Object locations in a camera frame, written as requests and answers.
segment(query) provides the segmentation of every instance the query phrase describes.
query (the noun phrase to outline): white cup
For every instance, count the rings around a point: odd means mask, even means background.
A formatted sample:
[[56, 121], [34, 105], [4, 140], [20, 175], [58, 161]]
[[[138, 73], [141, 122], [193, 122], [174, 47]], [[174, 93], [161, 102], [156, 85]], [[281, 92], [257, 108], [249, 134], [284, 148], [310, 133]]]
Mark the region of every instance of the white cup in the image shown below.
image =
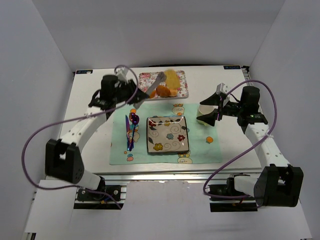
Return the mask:
[[[209, 114], [211, 113], [213, 110], [215, 109], [214, 106], [210, 106], [210, 105], [199, 105], [198, 106], [198, 110], [196, 112], [196, 116], [197, 117], [200, 117], [202, 115], [206, 115], [206, 114]], [[200, 124], [203, 124], [205, 126], [209, 126], [209, 124], [205, 123], [204, 121], [200, 121], [200, 120], [197, 120], [198, 123]]]

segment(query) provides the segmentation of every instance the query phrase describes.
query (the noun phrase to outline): floral tray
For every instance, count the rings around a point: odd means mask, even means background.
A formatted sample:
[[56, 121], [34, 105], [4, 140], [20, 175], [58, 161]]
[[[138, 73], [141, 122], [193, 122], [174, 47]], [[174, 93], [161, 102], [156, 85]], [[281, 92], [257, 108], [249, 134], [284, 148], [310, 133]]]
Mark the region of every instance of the floral tray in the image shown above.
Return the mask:
[[189, 151], [185, 116], [155, 116], [146, 120], [149, 154], [186, 153]]
[[[177, 89], [178, 90], [177, 96], [174, 96], [174, 97], [161, 97], [161, 96], [158, 96], [156, 94], [154, 96], [154, 98], [149, 98], [147, 100], [185, 99], [185, 98], [187, 98], [189, 96], [189, 92], [188, 92], [188, 84], [187, 84], [187, 80], [186, 80], [185, 71], [179, 70], [179, 71], [175, 71], [175, 72], [178, 75], [178, 77], [180, 79], [180, 84], [181, 84], [181, 86]], [[139, 88], [142, 91], [146, 92], [148, 90], [148, 88], [155, 82], [158, 74], [159, 74], [158, 71], [140, 73], [140, 75], [139, 75]]]

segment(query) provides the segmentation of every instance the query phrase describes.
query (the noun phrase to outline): ceramic plate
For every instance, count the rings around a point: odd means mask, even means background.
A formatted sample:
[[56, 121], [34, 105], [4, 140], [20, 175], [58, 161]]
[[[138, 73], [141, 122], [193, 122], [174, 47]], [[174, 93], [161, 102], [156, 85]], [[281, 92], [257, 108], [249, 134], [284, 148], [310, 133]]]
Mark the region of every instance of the ceramic plate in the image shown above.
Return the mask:
[[186, 117], [148, 117], [146, 127], [146, 146], [149, 154], [185, 153], [189, 151]]

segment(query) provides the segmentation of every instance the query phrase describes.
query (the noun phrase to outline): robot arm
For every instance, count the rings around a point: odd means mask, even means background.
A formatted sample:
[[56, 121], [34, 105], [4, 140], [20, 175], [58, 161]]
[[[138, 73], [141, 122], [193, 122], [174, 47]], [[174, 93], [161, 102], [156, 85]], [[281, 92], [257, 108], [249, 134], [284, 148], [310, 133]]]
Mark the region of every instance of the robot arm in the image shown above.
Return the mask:
[[[132, 79], [127, 80], [128, 70], [122, 68], [116, 75], [105, 75], [101, 80], [101, 89], [97, 90], [88, 105], [83, 120], [80, 120], [60, 139], [50, 139], [45, 147], [45, 174], [69, 183], [95, 191], [103, 191], [105, 181], [102, 177], [85, 170], [81, 152], [94, 134], [105, 123], [116, 104], [127, 101], [135, 92]], [[136, 104], [148, 95], [138, 89], [128, 104]]]
[[[266, 137], [268, 121], [259, 112], [260, 90], [254, 86], [245, 86], [239, 102], [230, 102], [226, 93], [228, 86], [221, 83], [216, 92], [202, 101], [202, 105], [218, 106], [213, 112], [197, 117], [198, 120], [214, 126], [223, 115], [237, 117], [237, 123], [252, 145]], [[267, 138], [255, 148], [262, 167], [259, 178], [239, 174], [228, 178], [226, 191], [229, 196], [249, 195], [255, 198], [259, 206], [295, 207], [303, 181], [300, 167], [293, 167], [283, 156], [274, 139]]]

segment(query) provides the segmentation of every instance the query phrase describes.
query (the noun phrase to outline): yellow food item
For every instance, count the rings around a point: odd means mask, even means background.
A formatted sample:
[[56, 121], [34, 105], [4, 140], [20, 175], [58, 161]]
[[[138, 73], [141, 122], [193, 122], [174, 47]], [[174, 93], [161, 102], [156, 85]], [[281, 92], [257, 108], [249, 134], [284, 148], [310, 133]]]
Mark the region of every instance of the yellow food item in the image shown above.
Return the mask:
[[176, 74], [175, 70], [168, 69], [164, 72], [166, 79], [165, 84], [169, 89], [177, 89], [180, 88], [180, 79]]
[[175, 97], [178, 95], [178, 90], [177, 89], [169, 89], [170, 90], [170, 97]]
[[170, 90], [166, 86], [159, 85], [156, 89], [156, 94], [158, 94], [160, 97], [169, 97], [170, 96]]
[[152, 93], [150, 94], [149, 98], [153, 99], [156, 95], [156, 90], [153, 90]]

